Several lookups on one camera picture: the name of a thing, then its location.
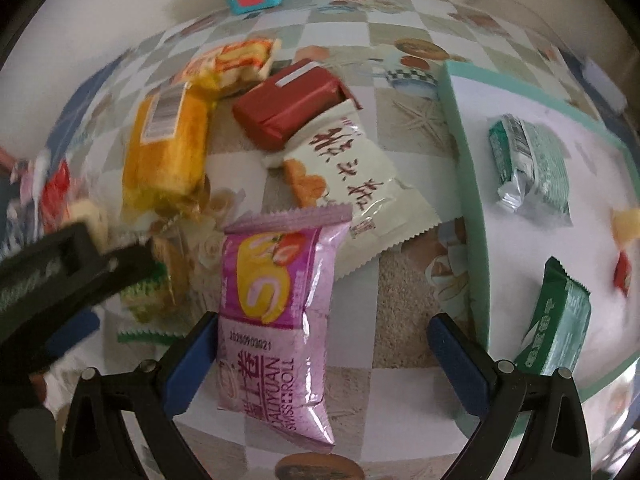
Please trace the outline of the clear packaged round bun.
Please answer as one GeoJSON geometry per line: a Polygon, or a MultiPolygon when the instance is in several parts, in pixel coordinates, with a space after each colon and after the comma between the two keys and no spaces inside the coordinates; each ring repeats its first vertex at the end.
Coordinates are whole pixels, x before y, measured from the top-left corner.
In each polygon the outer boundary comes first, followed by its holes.
{"type": "Polygon", "coordinates": [[[122,186],[120,171],[86,171],[70,180],[60,211],[54,216],[56,230],[83,223],[100,252],[122,244],[122,186]]]}

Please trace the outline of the teal-rimmed white tray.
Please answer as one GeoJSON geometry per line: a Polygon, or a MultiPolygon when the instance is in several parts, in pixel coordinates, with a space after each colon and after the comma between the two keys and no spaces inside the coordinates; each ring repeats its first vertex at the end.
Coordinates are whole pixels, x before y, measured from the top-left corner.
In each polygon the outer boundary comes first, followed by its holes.
{"type": "Polygon", "coordinates": [[[591,441],[622,428],[639,357],[639,292],[613,283],[620,251],[612,215],[639,203],[639,175],[626,145],[604,125],[541,89],[468,63],[447,62],[439,99],[456,139],[478,341],[514,358],[529,328],[544,276],[557,258],[590,293],[591,316],[574,369],[591,441]],[[500,203],[489,145],[502,115],[540,125],[558,140],[567,173],[567,217],[544,205],[500,203]]]}

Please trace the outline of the silver green small packet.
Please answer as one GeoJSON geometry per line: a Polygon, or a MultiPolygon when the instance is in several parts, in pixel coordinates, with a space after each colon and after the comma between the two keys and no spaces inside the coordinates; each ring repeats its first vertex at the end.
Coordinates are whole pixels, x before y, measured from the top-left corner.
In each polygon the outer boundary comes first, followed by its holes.
{"type": "Polygon", "coordinates": [[[488,142],[504,210],[550,228],[573,224],[563,143],[551,129],[504,114],[490,122],[488,142]]]}

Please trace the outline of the white wall box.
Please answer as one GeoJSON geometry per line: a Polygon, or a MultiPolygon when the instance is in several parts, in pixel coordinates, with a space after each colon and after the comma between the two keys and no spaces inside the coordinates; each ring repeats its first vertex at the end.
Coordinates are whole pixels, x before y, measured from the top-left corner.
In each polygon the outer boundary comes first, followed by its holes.
{"type": "Polygon", "coordinates": [[[620,115],[627,108],[627,98],[610,76],[591,58],[586,58],[582,64],[582,76],[590,86],[596,90],[602,99],[608,103],[611,110],[620,115]]]}

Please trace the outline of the red snack packet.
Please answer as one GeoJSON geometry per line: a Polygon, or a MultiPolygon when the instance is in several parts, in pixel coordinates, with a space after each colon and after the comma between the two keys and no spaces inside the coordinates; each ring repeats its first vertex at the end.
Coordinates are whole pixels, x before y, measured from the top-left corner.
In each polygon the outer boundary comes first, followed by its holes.
{"type": "Polygon", "coordinates": [[[66,195],[70,189],[70,168],[63,158],[58,169],[52,174],[43,188],[40,197],[40,220],[44,234],[58,229],[63,217],[66,195]]]}

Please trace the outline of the green-edged clear pastry packet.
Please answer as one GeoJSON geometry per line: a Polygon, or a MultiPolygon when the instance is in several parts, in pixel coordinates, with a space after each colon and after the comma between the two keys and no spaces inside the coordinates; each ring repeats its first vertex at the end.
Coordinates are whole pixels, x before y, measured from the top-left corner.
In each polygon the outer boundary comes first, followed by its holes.
{"type": "Polygon", "coordinates": [[[151,275],[119,293],[120,344],[171,346],[195,324],[190,266],[181,235],[176,231],[155,234],[150,242],[154,258],[151,275]]]}

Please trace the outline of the white rice cracker packet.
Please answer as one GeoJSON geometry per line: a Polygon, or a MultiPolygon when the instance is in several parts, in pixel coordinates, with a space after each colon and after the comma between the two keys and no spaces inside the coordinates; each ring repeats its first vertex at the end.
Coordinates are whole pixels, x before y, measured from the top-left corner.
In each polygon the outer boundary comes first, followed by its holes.
{"type": "Polygon", "coordinates": [[[298,206],[352,207],[337,278],[439,224],[436,210],[370,139],[352,101],[308,122],[282,151],[266,155],[264,165],[283,170],[298,206]]]}

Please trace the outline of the dark red wrapped box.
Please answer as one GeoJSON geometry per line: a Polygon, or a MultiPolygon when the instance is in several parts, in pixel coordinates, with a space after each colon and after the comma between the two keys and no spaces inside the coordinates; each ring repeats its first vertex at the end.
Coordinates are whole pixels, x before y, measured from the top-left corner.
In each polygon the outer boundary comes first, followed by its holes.
{"type": "Polygon", "coordinates": [[[280,151],[315,117],[356,98],[346,84],[310,58],[280,70],[232,105],[232,115],[261,150],[280,151]]]}

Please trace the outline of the orange red wafer packet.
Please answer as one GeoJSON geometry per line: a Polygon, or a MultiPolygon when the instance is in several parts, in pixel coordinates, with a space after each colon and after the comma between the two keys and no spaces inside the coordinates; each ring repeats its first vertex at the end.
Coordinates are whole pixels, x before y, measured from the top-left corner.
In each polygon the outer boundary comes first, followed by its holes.
{"type": "Polygon", "coordinates": [[[228,98],[265,81],[280,49],[281,40],[273,38],[225,44],[192,58],[171,83],[200,88],[212,100],[228,98]]]}

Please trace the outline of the orange cake packet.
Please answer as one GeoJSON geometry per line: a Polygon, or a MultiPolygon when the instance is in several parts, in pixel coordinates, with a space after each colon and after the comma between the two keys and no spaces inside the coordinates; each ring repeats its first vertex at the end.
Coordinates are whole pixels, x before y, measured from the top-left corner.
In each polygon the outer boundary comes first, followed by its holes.
{"type": "Polygon", "coordinates": [[[122,170],[122,218],[153,211],[161,217],[200,213],[205,183],[209,102],[183,82],[147,96],[139,105],[122,170]]]}

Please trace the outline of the pink swiss roll packet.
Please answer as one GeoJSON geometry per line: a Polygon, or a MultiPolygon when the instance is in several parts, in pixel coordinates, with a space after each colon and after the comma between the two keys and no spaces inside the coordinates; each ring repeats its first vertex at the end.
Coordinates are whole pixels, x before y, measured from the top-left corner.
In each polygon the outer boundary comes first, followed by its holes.
{"type": "Polygon", "coordinates": [[[326,331],[349,204],[258,214],[221,249],[218,405],[329,450],[326,331]]]}

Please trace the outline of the green biscuit packet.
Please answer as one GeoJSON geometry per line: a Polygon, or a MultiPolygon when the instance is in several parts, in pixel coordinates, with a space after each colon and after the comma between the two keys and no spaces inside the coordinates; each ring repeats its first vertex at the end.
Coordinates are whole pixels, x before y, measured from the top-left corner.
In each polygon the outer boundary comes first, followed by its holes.
{"type": "Polygon", "coordinates": [[[591,316],[590,291],[550,257],[529,329],[515,367],[523,373],[551,376],[564,367],[572,372],[584,345],[591,316]]]}

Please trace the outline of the yellow jelly cup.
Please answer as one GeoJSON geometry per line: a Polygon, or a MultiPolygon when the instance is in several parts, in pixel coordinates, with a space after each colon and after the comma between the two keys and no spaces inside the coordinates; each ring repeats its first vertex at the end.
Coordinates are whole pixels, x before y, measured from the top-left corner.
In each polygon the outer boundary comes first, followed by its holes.
{"type": "Polygon", "coordinates": [[[613,210],[611,214],[612,235],[615,244],[624,250],[640,233],[640,208],[613,210]]]}

